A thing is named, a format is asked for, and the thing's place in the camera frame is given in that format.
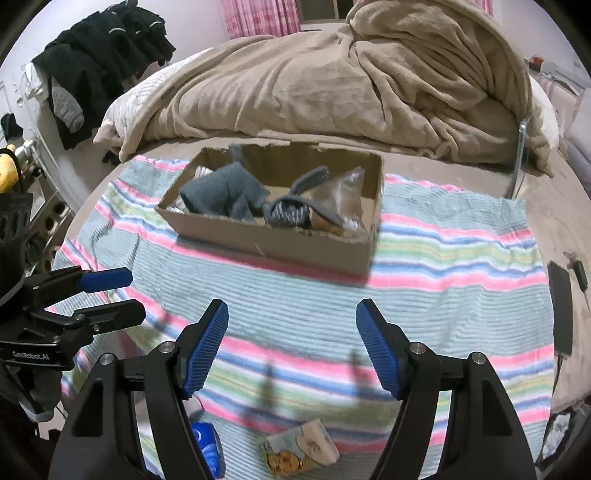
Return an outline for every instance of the pink curtain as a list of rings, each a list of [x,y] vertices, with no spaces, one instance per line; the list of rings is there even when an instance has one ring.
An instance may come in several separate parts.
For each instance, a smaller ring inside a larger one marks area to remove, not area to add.
[[[300,31],[296,0],[220,0],[230,38]]]

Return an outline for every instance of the window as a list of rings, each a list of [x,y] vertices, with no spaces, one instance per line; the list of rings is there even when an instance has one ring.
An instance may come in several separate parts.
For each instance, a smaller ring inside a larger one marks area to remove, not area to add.
[[[343,21],[354,0],[296,0],[302,23]]]

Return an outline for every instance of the small card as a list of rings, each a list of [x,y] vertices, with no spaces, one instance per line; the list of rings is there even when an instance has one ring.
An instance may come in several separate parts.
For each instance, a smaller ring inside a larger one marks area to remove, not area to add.
[[[331,465],[339,459],[339,451],[320,419],[268,436],[260,450],[276,478]]]

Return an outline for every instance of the metal screw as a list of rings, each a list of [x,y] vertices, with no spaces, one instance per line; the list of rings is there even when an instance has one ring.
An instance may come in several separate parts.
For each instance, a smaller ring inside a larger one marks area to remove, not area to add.
[[[478,365],[485,364],[486,363],[486,355],[484,353],[474,352],[472,354],[472,360],[474,361],[474,363],[476,363]]]
[[[99,362],[101,365],[109,365],[113,363],[113,360],[115,360],[115,357],[112,353],[105,353],[104,355],[101,355],[99,358]]]
[[[413,342],[410,344],[410,351],[412,353],[416,353],[417,355],[421,355],[427,351],[427,347],[424,343],[421,342]]]
[[[162,353],[170,353],[177,347],[177,344],[174,342],[163,342],[158,345],[158,350]]]

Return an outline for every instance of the striped blanket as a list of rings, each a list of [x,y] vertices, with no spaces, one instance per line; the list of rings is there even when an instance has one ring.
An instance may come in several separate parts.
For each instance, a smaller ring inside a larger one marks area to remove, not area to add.
[[[136,157],[107,188],[54,268],[126,266],[128,288],[81,294],[52,307],[74,309],[136,298],[145,322],[95,338],[63,377],[73,397],[98,356],[148,352],[198,320],[213,298],[227,302],[228,333],[197,395],[219,433],[226,479],[270,478],[259,439],[320,417],[341,452],[330,467],[299,478],[369,478],[399,404],[382,390],[355,326],[370,297],[410,341],[442,355],[487,354],[540,451],[553,386],[553,313],[524,205],[388,175],[382,224],[364,281],[255,258],[179,238],[154,211],[186,160]],[[450,396],[441,393],[423,475],[438,465]],[[159,463],[141,428],[148,465]]]

